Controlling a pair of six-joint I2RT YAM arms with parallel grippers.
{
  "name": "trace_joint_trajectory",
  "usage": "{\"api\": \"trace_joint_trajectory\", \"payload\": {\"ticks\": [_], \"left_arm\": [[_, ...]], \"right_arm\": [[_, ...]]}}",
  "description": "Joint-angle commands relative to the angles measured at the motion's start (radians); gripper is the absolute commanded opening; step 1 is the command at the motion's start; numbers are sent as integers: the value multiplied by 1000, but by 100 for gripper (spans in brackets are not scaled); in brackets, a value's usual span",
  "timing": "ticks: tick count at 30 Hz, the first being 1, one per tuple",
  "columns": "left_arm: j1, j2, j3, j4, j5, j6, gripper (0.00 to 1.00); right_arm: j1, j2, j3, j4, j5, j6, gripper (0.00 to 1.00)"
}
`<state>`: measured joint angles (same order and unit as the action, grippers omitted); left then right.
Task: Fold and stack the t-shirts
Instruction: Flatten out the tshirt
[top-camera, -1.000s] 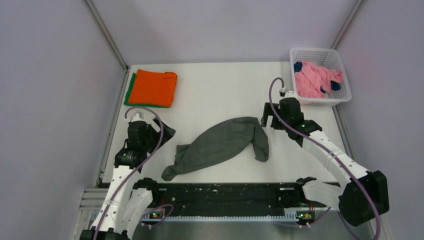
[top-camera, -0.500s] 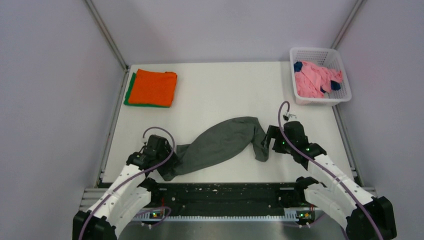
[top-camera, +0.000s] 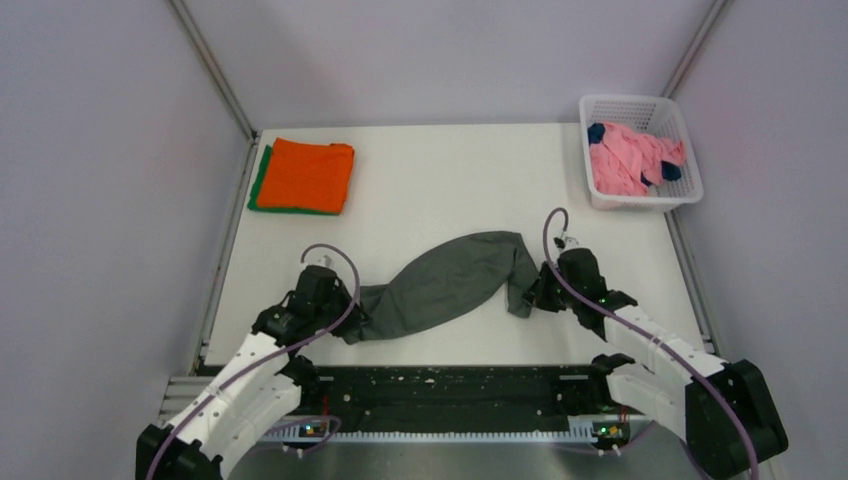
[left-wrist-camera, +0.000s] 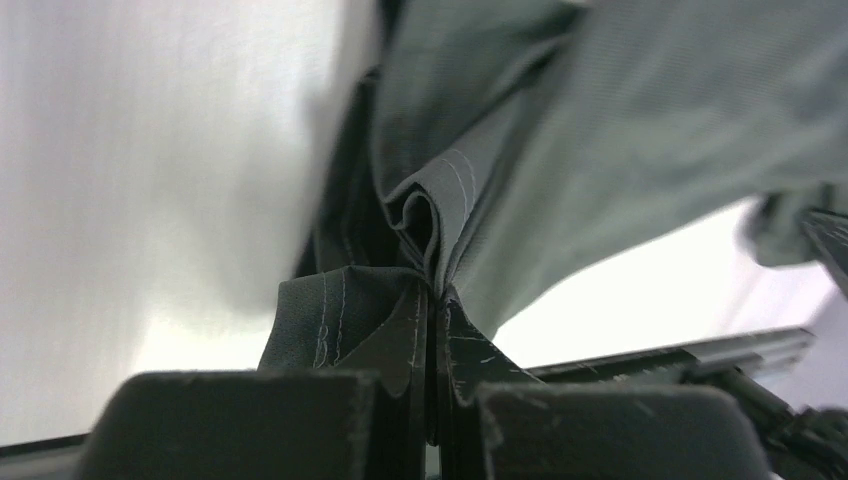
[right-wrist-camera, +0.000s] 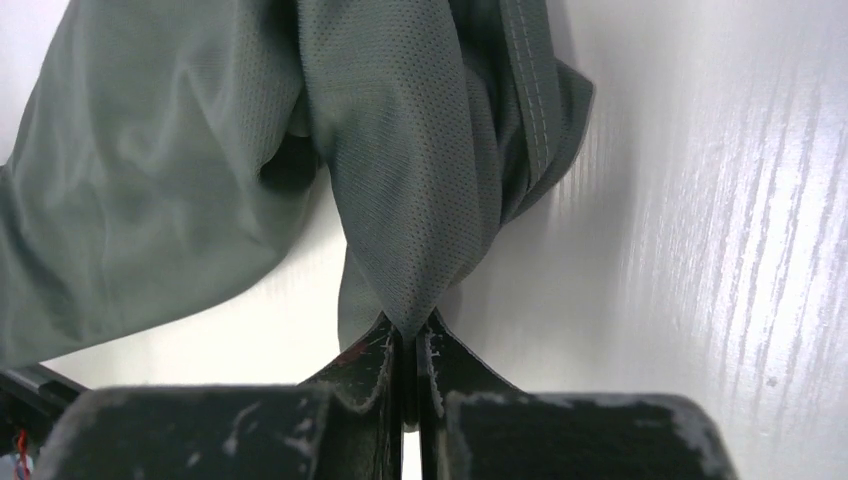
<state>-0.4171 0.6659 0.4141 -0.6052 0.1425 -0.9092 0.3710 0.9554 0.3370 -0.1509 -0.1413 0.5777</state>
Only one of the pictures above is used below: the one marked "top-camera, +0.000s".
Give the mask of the grey t-shirt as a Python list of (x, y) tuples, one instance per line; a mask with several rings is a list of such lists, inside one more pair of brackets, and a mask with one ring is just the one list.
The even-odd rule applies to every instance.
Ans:
[(411, 261), (386, 284), (364, 286), (365, 318), (341, 335), (348, 344), (397, 339), (457, 319), (507, 288), (507, 312), (527, 318), (524, 299), (539, 267), (521, 234), (485, 231), (440, 244)]

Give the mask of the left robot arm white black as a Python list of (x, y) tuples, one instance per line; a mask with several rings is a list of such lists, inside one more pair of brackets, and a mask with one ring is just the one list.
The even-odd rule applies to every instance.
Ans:
[(294, 290), (261, 311), (231, 360), (189, 405), (136, 444), (138, 479), (225, 479), (286, 415), (319, 404), (319, 377), (300, 350), (362, 316), (359, 284), (307, 265)]

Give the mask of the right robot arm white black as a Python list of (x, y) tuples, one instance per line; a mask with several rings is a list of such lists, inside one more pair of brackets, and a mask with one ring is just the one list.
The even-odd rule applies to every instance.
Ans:
[(525, 294), (533, 307), (569, 311), (617, 348), (599, 356), (601, 375), (586, 385), (589, 404), (612, 412), (635, 409), (675, 434), (713, 479), (752, 472), (784, 453), (789, 439), (761, 370), (694, 347), (651, 316), (630, 295), (607, 287), (594, 254), (566, 248), (546, 260)]

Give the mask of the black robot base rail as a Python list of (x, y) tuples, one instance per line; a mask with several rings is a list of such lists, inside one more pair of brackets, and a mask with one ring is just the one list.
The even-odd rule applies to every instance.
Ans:
[(310, 366), (286, 368), (301, 386), (295, 414), (333, 415), (342, 434), (564, 433), (581, 420), (643, 421), (611, 399), (595, 365)]

